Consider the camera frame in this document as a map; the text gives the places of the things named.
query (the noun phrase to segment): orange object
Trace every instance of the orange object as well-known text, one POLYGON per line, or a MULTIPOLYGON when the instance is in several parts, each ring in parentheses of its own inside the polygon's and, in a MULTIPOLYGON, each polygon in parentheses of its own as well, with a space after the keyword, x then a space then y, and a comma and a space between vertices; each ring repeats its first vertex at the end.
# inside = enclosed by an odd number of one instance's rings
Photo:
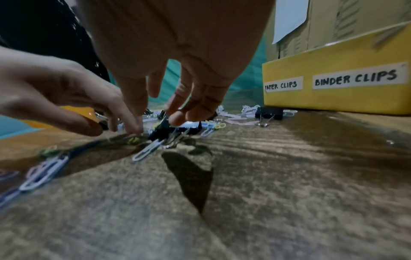
MULTIPOLYGON (((62 108, 76 112, 84 117, 90 118, 91 120, 94 120, 97 122, 97 117, 95 116, 94 109, 92 108, 75 108, 75 107, 62 107, 62 108)), ((31 120, 22 120, 22 121, 34 128, 54 128, 54 126, 46 125, 46 124, 36 122, 36 121, 31 121, 31 120)))

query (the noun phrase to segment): hand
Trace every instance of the hand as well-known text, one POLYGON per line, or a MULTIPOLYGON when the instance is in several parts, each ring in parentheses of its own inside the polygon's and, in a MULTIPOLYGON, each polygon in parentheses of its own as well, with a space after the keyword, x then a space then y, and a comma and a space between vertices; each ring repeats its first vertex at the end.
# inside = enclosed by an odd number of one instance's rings
POLYGON ((180 61, 179 84, 165 105, 173 126, 206 120, 215 112, 252 59, 274 4, 274 0, 77 2, 99 57, 136 115, 144 113, 147 93, 159 95, 168 59, 180 61))
POLYGON ((70 60, 0 47, 0 93, 0 114, 8 117, 98 136, 97 122, 59 106, 92 107, 109 117, 112 131, 120 118, 128 133, 143 132, 116 86, 70 60))

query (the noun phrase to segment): handwritten label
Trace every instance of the handwritten label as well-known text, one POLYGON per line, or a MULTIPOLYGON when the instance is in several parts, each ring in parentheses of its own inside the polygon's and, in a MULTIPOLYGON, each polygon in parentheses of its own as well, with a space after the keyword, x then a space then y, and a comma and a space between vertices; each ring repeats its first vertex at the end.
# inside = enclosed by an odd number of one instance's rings
POLYGON ((271 81, 264 83, 264 91, 267 93, 288 90, 303 89, 304 77, 288 78, 280 81, 271 81))
POLYGON ((313 76, 313 89, 366 87, 408 83, 408 63, 394 63, 313 76))

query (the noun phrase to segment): wooden table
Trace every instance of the wooden table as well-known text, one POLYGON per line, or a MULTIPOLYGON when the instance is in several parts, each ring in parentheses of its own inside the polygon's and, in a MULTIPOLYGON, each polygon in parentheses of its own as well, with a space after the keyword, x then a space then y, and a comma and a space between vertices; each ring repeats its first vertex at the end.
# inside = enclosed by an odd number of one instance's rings
MULTIPOLYGON (((261 103, 229 93, 228 111, 261 103)), ((0 168, 89 142, 0 141, 0 168)), ((331 112, 228 125, 141 163, 113 144, 0 210, 0 259, 411 259, 410 135, 331 112)))

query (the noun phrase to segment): sheet of paper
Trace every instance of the sheet of paper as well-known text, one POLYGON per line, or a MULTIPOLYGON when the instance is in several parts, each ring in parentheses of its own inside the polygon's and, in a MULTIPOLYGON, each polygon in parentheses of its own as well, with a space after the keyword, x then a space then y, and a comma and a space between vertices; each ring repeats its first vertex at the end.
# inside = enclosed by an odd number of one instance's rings
POLYGON ((307 19, 309 0, 277 0, 273 44, 297 29, 307 19))

